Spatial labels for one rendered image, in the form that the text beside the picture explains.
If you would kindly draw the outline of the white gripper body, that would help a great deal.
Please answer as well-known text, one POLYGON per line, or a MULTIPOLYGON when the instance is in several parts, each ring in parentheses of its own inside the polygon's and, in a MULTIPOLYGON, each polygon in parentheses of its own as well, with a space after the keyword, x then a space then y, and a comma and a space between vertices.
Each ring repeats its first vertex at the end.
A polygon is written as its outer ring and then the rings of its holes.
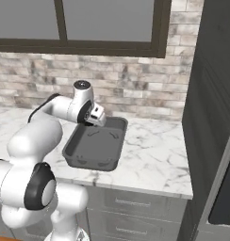
POLYGON ((106 124, 106 115, 102 113, 101 115, 98 115, 97 113, 93 113, 88 118, 88 122, 92 123, 93 125, 97 126, 104 126, 106 124))

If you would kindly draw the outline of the dark grey rectangular tupperware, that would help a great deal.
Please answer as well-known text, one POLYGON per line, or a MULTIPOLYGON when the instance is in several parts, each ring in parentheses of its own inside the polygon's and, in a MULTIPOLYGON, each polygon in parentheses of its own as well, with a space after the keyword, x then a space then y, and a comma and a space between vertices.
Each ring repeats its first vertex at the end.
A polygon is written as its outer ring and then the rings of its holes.
POLYGON ((72 168, 112 171, 118 166, 128 121, 107 117, 104 127, 78 124, 62 155, 72 168))

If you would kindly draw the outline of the dark framed window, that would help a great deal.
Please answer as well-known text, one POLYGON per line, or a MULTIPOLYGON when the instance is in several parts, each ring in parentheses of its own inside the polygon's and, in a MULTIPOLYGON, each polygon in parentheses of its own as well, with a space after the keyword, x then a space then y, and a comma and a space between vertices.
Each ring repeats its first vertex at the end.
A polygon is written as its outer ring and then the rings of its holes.
POLYGON ((0 0, 0 52, 166 55, 172 0, 0 0))

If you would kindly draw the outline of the grey drawer front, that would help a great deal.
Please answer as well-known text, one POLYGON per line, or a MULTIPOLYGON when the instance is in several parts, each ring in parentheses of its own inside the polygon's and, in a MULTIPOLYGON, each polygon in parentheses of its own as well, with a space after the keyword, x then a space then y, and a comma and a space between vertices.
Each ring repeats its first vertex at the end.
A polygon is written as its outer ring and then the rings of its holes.
POLYGON ((183 216, 187 202, 172 197, 142 194, 138 192, 123 191, 96 186, 88 186, 90 195, 89 207, 102 210, 119 210, 128 214, 143 214, 145 217, 165 218, 177 220, 183 216), (138 207, 119 204, 115 199, 151 203, 151 207, 138 207))
POLYGON ((135 217, 125 214, 89 209, 90 234, 100 240, 122 239, 128 241, 176 241, 180 224, 176 222, 135 217), (147 231, 147 235, 117 232, 115 227, 147 231))

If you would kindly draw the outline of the tall dark grey cabinet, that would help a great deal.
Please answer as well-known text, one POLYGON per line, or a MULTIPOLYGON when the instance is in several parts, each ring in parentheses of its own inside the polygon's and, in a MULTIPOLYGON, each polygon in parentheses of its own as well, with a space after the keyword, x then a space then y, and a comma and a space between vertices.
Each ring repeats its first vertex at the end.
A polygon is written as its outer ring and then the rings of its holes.
POLYGON ((176 241, 194 241, 230 136, 230 0, 205 0, 182 126, 193 198, 176 241))

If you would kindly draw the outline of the built-in oven with grey frame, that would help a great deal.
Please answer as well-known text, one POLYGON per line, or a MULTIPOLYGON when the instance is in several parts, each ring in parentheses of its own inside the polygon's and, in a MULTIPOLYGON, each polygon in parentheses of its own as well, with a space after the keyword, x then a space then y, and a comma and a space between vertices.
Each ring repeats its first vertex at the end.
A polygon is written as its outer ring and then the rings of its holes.
POLYGON ((194 241, 230 241, 230 136, 194 241))

